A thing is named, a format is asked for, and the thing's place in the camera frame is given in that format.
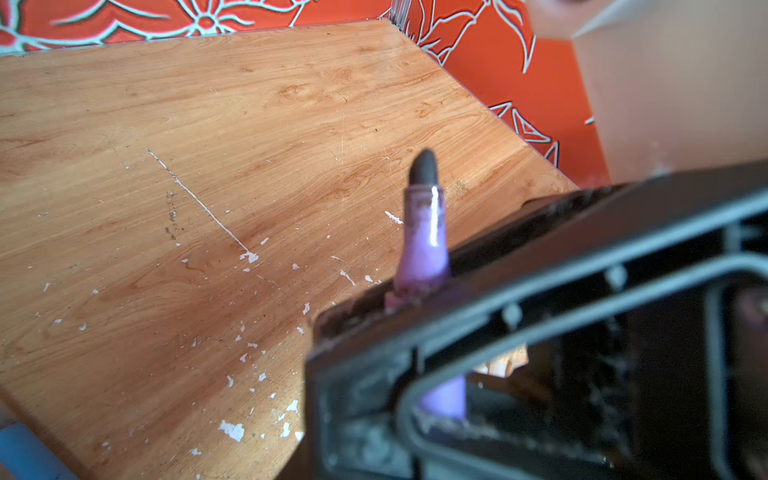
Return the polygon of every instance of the scratch mark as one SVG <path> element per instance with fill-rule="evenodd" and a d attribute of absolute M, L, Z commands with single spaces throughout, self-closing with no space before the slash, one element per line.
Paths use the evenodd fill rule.
<path fill-rule="evenodd" d="M 166 167 L 165 164 L 163 163 L 163 161 L 161 159 L 157 158 L 157 155 L 152 153 L 152 150 L 150 150 L 148 148 L 147 151 L 149 152 L 149 155 L 152 155 L 152 157 L 154 157 L 154 159 L 157 160 L 157 162 L 162 166 L 162 168 L 164 168 L 174 178 L 174 182 L 179 184 L 181 186 L 181 188 L 185 189 L 187 191 L 187 193 L 189 195 L 191 195 L 192 198 L 195 199 L 195 201 L 200 204 L 200 206 L 203 208 L 203 210 L 205 210 L 210 215 L 210 217 L 213 218 L 214 221 L 219 224 L 219 227 L 223 228 L 224 231 L 227 232 L 229 234 L 229 236 L 232 237 L 232 239 L 235 240 L 237 242 L 237 244 L 240 245 L 243 248 L 243 250 L 245 250 L 245 253 L 240 255 L 240 259 L 241 260 L 243 258 L 247 257 L 248 258 L 248 263 L 253 263 L 253 262 L 255 262 L 256 260 L 259 259 L 258 254 L 252 253 L 250 250 L 248 250 L 248 248 L 245 245 L 243 245 L 243 242 L 241 242 L 237 237 L 235 237 L 235 234 L 232 233 L 228 228 L 226 228 L 224 226 L 224 224 L 221 223 L 219 221 L 219 219 L 216 218 L 216 216 L 210 210 L 208 210 L 208 207 L 206 207 L 205 204 L 203 204 L 203 202 L 201 202 L 200 199 L 197 198 L 197 195 L 193 194 L 192 190 L 188 189 L 184 184 L 182 184 L 181 180 L 179 180 L 179 178 L 176 176 L 176 174 L 174 172 L 170 171 L 170 168 Z"/>

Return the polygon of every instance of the purple pin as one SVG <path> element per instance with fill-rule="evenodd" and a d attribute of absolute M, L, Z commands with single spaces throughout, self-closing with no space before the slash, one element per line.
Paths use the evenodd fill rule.
<path fill-rule="evenodd" d="M 424 150 L 413 161 L 403 196 L 405 242 L 395 275 L 395 289 L 386 295 L 389 308 L 434 290 L 451 276 L 445 243 L 445 197 L 438 185 L 437 162 L 432 151 Z M 423 396 L 419 404 L 435 415 L 465 418 L 464 377 L 443 383 Z"/>

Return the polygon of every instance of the wood grain surface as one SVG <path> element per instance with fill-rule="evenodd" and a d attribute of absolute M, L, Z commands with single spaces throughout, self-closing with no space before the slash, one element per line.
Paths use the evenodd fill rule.
<path fill-rule="evenodd" d="M 81 478 L 276 475 L 312 318 L 394 274 L 420 149 L 451 245 L 574 189 L 387 21 L 0 71 L 0 397 Z"/>

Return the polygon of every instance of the white scratch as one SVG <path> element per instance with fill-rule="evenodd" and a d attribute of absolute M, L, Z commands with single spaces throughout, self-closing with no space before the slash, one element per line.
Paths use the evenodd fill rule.
<path fill-rule="evenodd" d="M 395 222 L 395 223 L 397 223 L 398 225 L 402 225 L 402 220 L 400 220 L 398 217 L 395 217 L 394 215 L 392 215 L 392 214 L 391 214 L 390 212 L 388 212 L 388 211 L 384 211 L 384 213 L 386 214 L 386 216 L 387 216 L 387 217 L 389 217 L 389 218 L 391 218 L 392 220 L 394 220 L 394 222 Z"/>
<path fill-rule="evenodd" d="M 351 278 L 349 278 L 349 274 L 348 274 L 347 272 L 345 272 L 344 270 L 342 270 L 342 271 L 341 271 L 341 276 L 345 276 L 347 280 L 349 280 L 350 282 L 352 282 L 352 285 L 353 285 L 353 286 L 355 286 L 355 285 L 356 285 L 356 283 L 355 283 L 355 282 L 354 282 L 354 281 L 353 281 Z"/>
<path fill-rule="evenodd" d="M 221 421 L 219 430 L 224 430 L 224 433 L 229 435 L 232 440 L 238 443 L 243 439 L 243 435 L 245 434 L 245 429 L 243 428 L 242 423 L 232 425 L 231 423 L 226 423 L 224 420 Z"/>
<path fill-rule="evenodd" d="M 177 184 L 179 184 L 181 186 L 181 188 L 185 189 L 187 191 L 187 193 L 189 195 L 191 195 L 192 198 L 195 199 L 200 204 L 200 206 L 203 208 L 203 210 L 205 210 L 210 215 L 210 217 L 213 218 L 214 221 L 219 224 L 219 227 L 223 228 L 223 230 L 225 232 L 227 232 L 229 234 L 229 236 L 232 237 L 232 239 L 235 240 L 237 242 L 237 244 L 240 245 L 243 248 L 243 250 L 245 250 L 245 253 L 240 255 L 240 259 L 241 260 L 243 258 L 245 258 L 245 257 L 248 257 L 248 263 L 253 263 L 253 262 L 255 262 L 256 260 L 259 259 L 259 256 L 256 253 L 252 253 L 250 250 L 248 250 L 248 248 L 245 245 L 243 245 L 243 242 L 238 240 L 238 238 L 235 237 L 234 233 L 232 233 L 228 228 L 226 228 L 224 226 L 224 224 L 221 223 L 219 221 L 219 219 L 216 218 L 216 216 L 210 210 L 208 210 L 208 207 L 206 207 L 205 204 L 203 204 L 203 202 L 201 202 L 200 199 L 197 198 L 197 195 L 192 193 L 192 190 L 188 189 L 187 187 L 184 186 L 184 184 L 181 183 L 181 180 L 179 180 L 179 178 L 176 176 L 176 174 L 174 172 L 170 171 L 170 169 L 165 166 L 163 161 L 161 159 L 157 158 L 157 155 L 152 153 L 152 151 L 149 148 L 147 149 L 147 151 L 149 152 L 149 155 L 152 155 L 152 157 L 154 157 L 154 159 L 157 160 L 157 162 L 162 166 L 162 168 L 164 168 L 174 178 L 174 181 Z"/>

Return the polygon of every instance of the floral wallpaper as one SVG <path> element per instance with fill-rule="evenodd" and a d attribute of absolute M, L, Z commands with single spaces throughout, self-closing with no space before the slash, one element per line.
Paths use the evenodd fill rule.
<path fill-rule="evenodd" d="M 610 183 L 573 47 L 525 0 L 412 0 L 401 29 L 579 187 Z"/>
<path fill-rule="evenodd" d="M 0 0 L 0 55 L 378 18 L 391 0 Z"/>

